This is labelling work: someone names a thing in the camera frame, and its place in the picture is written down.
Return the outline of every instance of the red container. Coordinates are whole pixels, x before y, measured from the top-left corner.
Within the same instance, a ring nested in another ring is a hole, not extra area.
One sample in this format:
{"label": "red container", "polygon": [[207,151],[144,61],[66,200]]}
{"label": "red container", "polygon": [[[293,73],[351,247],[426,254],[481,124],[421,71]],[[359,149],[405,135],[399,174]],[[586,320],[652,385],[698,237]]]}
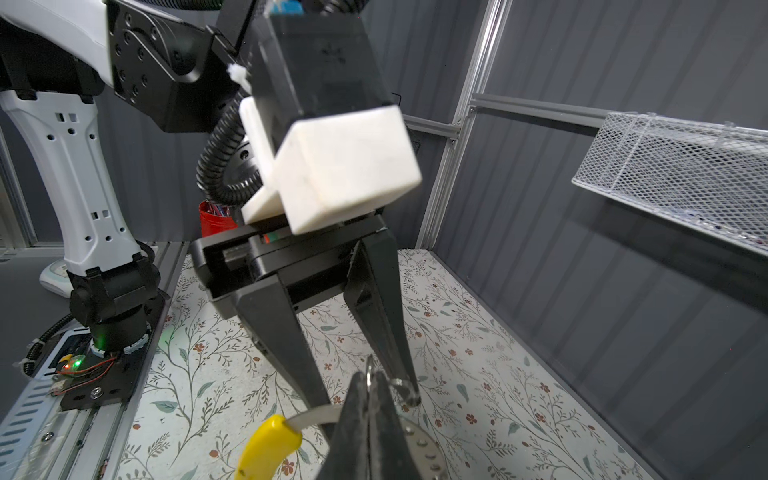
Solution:
{"label": "red container", "polygon": [[232,217],[219,217],[210,212],[210,205],[206,200],[200,202],[200,231],[203,237],[209,237],[226,230],[237,228]]}

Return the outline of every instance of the floral tablecloth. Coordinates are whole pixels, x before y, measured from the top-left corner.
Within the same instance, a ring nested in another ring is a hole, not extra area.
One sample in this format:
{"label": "floral tablecloth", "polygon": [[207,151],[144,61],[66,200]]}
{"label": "floral tablecloth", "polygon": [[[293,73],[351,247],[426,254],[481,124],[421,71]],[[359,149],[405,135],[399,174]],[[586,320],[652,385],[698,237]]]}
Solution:
{"label": "floral tablecloth", "polygon": [[[422,405],[400,406],[437,440],[451,478],[650,478],[425,250],[399,253],[403,312]],[[371,349],[341,296],[299,320],[334,403]],[[275,412],[305,407],[235,319],[207,301],[188,257],[120,480],[231,478]],[[315,477],[327,446],[305,431],[275,478]]]}

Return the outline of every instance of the orange flower pattern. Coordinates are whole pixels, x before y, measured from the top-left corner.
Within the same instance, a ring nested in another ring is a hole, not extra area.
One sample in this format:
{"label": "orange flower pattern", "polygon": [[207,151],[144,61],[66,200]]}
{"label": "orange flower pattern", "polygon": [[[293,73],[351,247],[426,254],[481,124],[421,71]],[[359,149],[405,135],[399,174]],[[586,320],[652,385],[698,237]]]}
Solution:
{"label": "orange flower pattern", "polygon": [[288,460],[283,460],[283,465],[280,466],[280,471],[283,472],[283,475],[286,477],[293,473],[293,462],[288,462]]}

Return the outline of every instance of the cable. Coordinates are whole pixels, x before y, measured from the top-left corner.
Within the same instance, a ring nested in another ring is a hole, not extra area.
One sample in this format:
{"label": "cable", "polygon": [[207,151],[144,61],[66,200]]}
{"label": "cable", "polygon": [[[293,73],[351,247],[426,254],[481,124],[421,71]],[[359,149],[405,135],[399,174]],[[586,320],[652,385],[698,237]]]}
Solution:
{"label": "cable", "polygon": [[247,95],[242,88],[235,94],[197,162],[197,186],[208,200],[219,205],[243,205],[261,188],[258,173],[233,184],[224,182],[224,171],[245,136],[238,108]]}
{"label": "cable", "polygon": [[368,0],[325,0],[323,13],[360,13]]}
{"label": "cable", "polygon": [[224,0],[139,0],[139,2],[177,10],[221,10]]}
{"label": "cable", "polygon": [[88,380],[86,382],[78,383],[77,385],[73,385],[71,387],[63,389],[59,393],[55,393],[54,396],[64,395],[66,392],[71,392],[74,389],[79,389],[82,386],[86,386],[89,383],[95,382],[96,380],[100,379],[101,377],[107,375],[107,372],[109,372],[109,369],[112,368],[113,365],[114,365],[114,360],[112,362],[110,362],[109,365],[107,365],[107,368],[99,376],[97,376],[96,378],[90,379],[90,380]]}
{"label": "cable", "polygon": [[57,371],[56,371],[56,373],[59,373],[59,374],[61,374],[61,375],[78,375],[78,374],[80,374],[80,373],[86,373],[86,372],[88,372],[88,371],[90,371],[90,370],[93,370],[93,369],[95,369],[96,367],[99,367],[99,366],[102,366],[102,365],[104,365],[105,363],[114,362],[114,361],[116,360],[116,358],[117,358],[117,357],[112,357],[112,358],[110,358],[110,359],[106,359],[105,361],[103,361],[103,362],[99,362],[99,363],[97,363],[96,365],[93,365],[93,366],[89,366],[87,369],[82,369],[82,370],[75,370],[74,372],[59,372],[59,371],[57,370]]}
{"label": "cable", "polygon": [[70,323],[72,319],[74,319],[72,314],[67,313],[59,321],[54,323],[51,328],[45,330],[45,333],[35,339],[35,341],[32,343],[32,346],[29,347],[27,356],[21,361],[22,372],[26,376],[33,376],[35,374],[35,364],[37,363],[38,358],[40,358],[43,345],[45,345],[45,343],[49,341],[53,335],[56,334],[56,332],[58,332],[64,325]]}
{"label": "cable", "polygon": [[154,263],[154,250],[152,249],[152,247],[150,247],[144,242],[140,242],[139,240],[136,240],[136,243],[139,244],[139,248],[141,248],[144,251],[144,253],[147,254],[147,257],[149,257],[149,263]]}

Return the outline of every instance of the white wire basket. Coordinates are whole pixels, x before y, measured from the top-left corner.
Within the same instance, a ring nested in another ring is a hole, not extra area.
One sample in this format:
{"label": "white wire basket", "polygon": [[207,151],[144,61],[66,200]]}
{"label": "white wire basket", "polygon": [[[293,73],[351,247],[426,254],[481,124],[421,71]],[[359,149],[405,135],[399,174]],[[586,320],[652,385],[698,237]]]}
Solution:
{"label": "white wire basket", "polygon": [[768,255],[768,131],[610,113],[573,183]]}

